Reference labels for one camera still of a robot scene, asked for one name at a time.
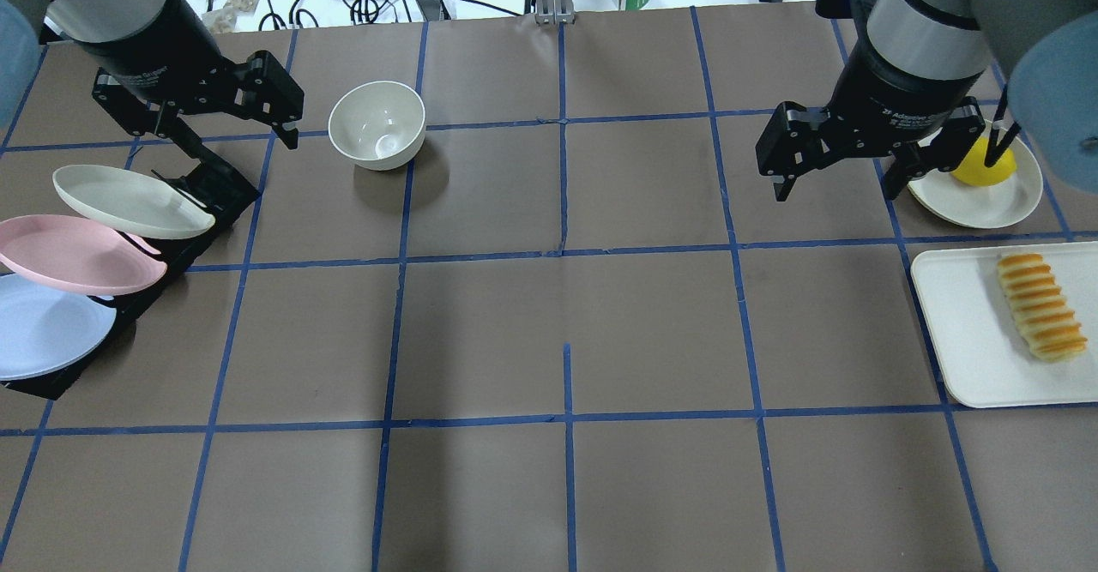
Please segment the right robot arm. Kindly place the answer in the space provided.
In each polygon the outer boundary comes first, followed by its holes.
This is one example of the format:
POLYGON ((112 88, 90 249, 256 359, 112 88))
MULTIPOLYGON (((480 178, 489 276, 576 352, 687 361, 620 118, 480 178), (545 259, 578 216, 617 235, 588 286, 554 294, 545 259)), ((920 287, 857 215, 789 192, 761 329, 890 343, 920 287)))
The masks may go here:
POLYGON ((954 171, 985 128, 970 94, 997 64, 1013 124, 1060 180, 1095 192, 1095 0, 816 0, 851 20, 854 48, 821 108, 775 108, 757 142, 758 173, 783 202, 797 178, 847 159, 893 159, 884 197, 932 171, 954 171))

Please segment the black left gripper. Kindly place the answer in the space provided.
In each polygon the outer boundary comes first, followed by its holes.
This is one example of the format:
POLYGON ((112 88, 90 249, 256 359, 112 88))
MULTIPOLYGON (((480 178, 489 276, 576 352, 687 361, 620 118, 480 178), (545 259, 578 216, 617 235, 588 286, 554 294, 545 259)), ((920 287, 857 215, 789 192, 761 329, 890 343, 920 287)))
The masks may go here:
POLYGON ((232 63, 190 7, 165 7, 141 32, 96 42, 93 56, 100 65, 94 102, 131 135, 171 141, 197 160, 187 180, 225 180, 225 161, 176 111, 255 120, 274 131, 287 149, 298 149, 305 91, 285 65, 270 51, 232 63), (153 110, 148 102, 168 108, 153 110))

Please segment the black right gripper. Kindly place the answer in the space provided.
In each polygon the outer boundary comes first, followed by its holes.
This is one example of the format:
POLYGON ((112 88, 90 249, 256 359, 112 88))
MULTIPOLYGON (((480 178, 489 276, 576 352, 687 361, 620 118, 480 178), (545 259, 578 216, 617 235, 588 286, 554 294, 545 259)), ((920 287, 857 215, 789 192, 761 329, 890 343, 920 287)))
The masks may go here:
POLYGON ((906 143, 911 197, 961 201, 975 188, 965 177, 983 165, 986 126, 983 117, 948 116, 977 80, 978 75, 948 81, 910 75, 867 40, 858 40, 826 106, 784 100, 772 112, 754 147, 758 173, 771 178, 774 198, 784 202, 804 173, 852 155, 887 155, 896 143, 906 143))

